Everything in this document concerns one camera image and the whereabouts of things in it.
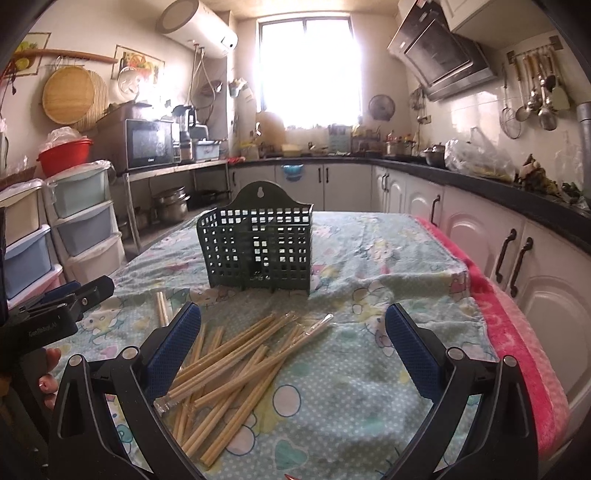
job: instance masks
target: cartoon print tablecloth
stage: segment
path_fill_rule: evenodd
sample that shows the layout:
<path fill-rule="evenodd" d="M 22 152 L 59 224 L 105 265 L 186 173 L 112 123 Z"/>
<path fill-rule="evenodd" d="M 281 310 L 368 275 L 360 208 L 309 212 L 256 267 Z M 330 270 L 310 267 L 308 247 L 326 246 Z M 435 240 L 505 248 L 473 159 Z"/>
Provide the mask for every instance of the cartoon print tablecloth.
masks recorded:
<path fill-rule="evenodd" d="M 315 212 L 313 225 L 307 296 L 209 288 L 190 222 L 114 274 L 115 295 L 85 317 L 76 335 L 59 343 L 58 374 L 74 353 L 88 360 L 111 358 L 142 344 L 158 326 L 157 290 L 164 290 L 173 311 L 187 300 L 197 303 L 209 334 L 224 325 L 225 340 L 271 311 L 295 310 L 304 323 L 333 313 L 334 325 L 289 358 L 227 450 L 202 471 L 212 480 L 274 480 L 285 473 L 303 480 L 379 480 L 432 405 L 418 395 L 385 334 L 385 309 L 399 301 L 419 325 L 472 358 L 496 359 L 495 351 L 470 296 L 466 264 L 415 219 Z M 108 400 L 131 457 L 145 465 L 117 399 Z M 459 453 L 477 403 L 470 399 L 441 466 Z"/>

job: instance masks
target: wooden cutting board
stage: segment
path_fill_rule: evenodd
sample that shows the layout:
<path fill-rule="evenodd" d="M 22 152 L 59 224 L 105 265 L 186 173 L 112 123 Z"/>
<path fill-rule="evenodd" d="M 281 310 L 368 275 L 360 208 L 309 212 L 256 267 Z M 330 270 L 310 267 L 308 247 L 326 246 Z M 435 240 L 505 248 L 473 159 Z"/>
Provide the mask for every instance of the wooden cutting board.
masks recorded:
<path fill-rule="evenodd" d="M 94 128 L 97 121 L 105 115 L 105 110 L 107 110 L 107 107 L 109 106 L 109 92 L 105 81 L 98 73 L 93 72 L 92 70 L 88 70 L 88 74 L 90 75 L 92 86 L 95 90 L 95 101 L 92 103 L 92 106 L 88 112 L 86 112 L 86 115 L 82 120 L 72 125 L 72 128 L 75 128 L 79 132 L 86 132 L 87 130 Z"/>
<path fill-rule="evenodd" d="M 95 89 L 87 70 L 62 67 L 49 77 L 43 89 L 43 109 L 60 125 L 82 120 L 95 101 Z"/>

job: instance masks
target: green plastic basket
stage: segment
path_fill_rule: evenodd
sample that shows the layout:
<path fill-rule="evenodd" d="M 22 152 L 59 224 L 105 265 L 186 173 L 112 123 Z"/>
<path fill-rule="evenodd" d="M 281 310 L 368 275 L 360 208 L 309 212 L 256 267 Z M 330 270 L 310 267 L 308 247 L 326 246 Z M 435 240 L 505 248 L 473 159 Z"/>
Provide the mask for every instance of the green plastic basket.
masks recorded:
<path fill-rule="evenodd" d="M 197 236 L 210 285 L 309 293 L 312 208 L 276 183 L 255 181 L 229 205 L 202 213 Z"/>

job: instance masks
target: water heater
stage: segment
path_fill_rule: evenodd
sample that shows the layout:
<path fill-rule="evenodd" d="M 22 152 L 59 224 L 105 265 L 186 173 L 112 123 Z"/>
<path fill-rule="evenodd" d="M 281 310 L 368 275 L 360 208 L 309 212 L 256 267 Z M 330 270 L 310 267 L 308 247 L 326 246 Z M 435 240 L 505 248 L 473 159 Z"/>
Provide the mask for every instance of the water heater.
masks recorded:
<path fill-rule="evenodd" d="M 199 0 L 176 0 L 160 15 L 156 31 L 191 50 L 205 47 L 205 56 L 220 59 L 236 48 L 238 36 Z"/>

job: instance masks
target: red bucket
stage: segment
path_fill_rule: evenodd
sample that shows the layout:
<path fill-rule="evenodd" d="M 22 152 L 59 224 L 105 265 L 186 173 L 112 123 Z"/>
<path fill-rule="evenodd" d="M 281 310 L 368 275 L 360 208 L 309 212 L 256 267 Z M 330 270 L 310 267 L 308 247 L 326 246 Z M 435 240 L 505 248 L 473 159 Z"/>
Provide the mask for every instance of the red bucket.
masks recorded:
<path fill-rule="evenodd" d="M 41 162 L 47 178 L 53 177 L 68 168 L 86 163 L 91 145 L 92 140 L 88 138 L 64 143 L 40 153 L 37 161 Z"/>

